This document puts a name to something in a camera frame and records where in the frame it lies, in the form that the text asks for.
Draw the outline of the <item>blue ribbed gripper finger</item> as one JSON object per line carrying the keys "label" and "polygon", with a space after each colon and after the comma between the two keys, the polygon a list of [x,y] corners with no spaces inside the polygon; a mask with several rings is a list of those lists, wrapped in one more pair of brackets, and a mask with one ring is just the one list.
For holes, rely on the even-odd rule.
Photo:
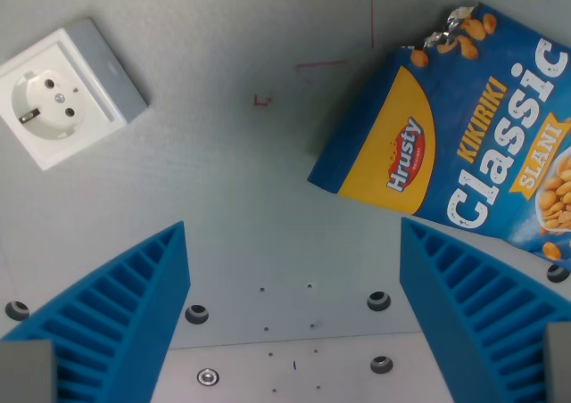
{"label": "blue ribbed gripper finger", "polygon": [[59,402],[148,402],[184,310],[183,222],[109,260],[3,341],[50,341]]}
{"label": "blue ribbed gripper finger", "polygon": [[570,302],[452,236],[401,221],[400,283],[456,402],[544,402],[547,324]]}

